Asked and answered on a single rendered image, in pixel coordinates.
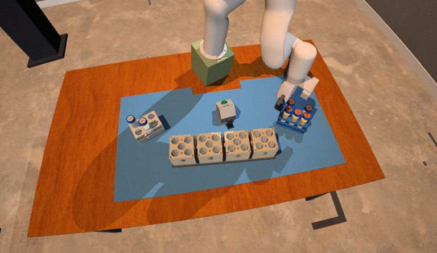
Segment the blue tube rack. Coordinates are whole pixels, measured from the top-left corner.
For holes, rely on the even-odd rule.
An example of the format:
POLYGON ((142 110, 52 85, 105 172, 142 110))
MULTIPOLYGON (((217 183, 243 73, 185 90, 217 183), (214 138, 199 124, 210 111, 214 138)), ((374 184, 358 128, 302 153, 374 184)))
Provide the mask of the blue tube rack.
POLYGON ((292 117, 294 111, 289 115, 289 117, 288 117, 287 119, 284 119, 284 118, 282 117, 282 113, 283 113, 283 111, 284 111, 285 106, 286 106, 286 105, 284 105, 282 111, 281 111, 280 114, 279 114, 279 117, 278 117, 278 120, 277 120, 276 125, 278 125, 278 126, 282 126, 282 127, 287 128, 287 129, 289 129, 289 130, 293 130, 293 131, 295 131, 295 132, 298 132, 298 133, 300 133, 300 134, 303 134, 304 131, 305 131, 306 128, 307 128, 308 121, 307 121, 307 123, 306 123, 305 125, 301 125, 301 124, 299 123, 299 120, 301 119, 302 116, 300 116, 299 119, 298 119, 296 122, 291 121, 291 117, 292 117), (281 120, 284 120, 284 121, 286 121, 286 122, 284 123, 284 122, 280 121, 280 119, 281 119, 281 120), (292 123, 292 124, 294 124, 294 125, 290 125, 289 122, 292 123), (303 127, 303 129, 298 128, 297 125, 300 126, 300 127, 303 127))

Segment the conical tube with pink liquid and blue cap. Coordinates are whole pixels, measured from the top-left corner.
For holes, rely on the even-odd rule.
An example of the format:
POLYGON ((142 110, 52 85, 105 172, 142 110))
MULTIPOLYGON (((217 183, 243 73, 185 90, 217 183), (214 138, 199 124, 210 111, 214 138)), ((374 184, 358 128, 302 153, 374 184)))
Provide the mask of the conical tube with pink liquid and blue cap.
POLYGON ((286 106, 287 105, 290 105, 290 106, 294 106, 294 104, 295 104, 295 100, 294 99, 292 99, 292 98, 290 98, 288 101, 287 101, 287 103, 286 103, 286 106))

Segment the light blue bench mat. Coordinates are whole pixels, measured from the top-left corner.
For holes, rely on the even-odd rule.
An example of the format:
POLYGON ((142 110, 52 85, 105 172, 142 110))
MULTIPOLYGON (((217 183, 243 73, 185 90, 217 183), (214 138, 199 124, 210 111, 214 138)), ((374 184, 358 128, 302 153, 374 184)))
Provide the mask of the light blue bench mat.
POLYGON ((191 88, 121 97, 114 202, 140 200, 250 183, 345 164, 345 159, 320 103, 311 92, 294 91, 293 107, 311 105, 303 134, 276 125, 274 108, 284 76, 242 80, 240 89, 194 94, 191 88), (236 111, 233 126, 221 123, 216 102, 230 99, 236 111), (140 144, 126 118, 155 111, 164 131, 140 144), (274 159, 173 168, 170 136, 274 128, 278 151, 274 159))

